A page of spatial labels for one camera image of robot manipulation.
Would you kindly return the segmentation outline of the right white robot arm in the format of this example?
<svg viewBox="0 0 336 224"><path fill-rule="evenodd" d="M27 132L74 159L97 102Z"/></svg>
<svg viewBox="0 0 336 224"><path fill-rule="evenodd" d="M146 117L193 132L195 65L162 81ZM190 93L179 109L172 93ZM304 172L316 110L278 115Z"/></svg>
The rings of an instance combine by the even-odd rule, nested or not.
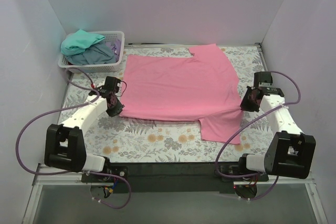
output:
<svg viewBox="0 0 336 224"><path fill-rule="evenodd" d="M265 154L243 154L238 161L238 176L251 180L257 172L305 179L308 177L316 140L294 122L280 88L273 85L271 72L254 74L240 108L247 112L262 110L274 134Z"/></svg>

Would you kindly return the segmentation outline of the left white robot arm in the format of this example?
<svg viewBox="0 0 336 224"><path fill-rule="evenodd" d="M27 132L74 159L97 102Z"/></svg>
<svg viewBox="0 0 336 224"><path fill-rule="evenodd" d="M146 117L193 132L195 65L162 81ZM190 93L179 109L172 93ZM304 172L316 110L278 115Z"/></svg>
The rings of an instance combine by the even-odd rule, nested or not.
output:
<svg viewBox="0 0 336 224"><path fill-rule="evenodd" d="M71 172L93 172L100 182L111 178L112 170L103 156L90 154L86 150L84 136L98 117L107 113L114 117L122 112L119 101L122 81L106 77L105 82L89 92L84 106L61 124L52 124L46 132L45 165Z"/></svg>

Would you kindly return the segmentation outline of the pink t shirt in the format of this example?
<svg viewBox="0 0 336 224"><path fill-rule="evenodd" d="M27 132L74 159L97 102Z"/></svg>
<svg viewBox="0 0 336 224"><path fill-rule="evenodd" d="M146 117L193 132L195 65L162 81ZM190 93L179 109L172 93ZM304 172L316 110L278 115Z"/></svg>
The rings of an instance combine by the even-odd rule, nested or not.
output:
<svg viewBox="0 0 336 224"><path fill-rule="evenodd" d="M189 48L188 58L129 55L121 116L200 123L205 141L226 142L240 128L239 78L215 44Z"/></svg>

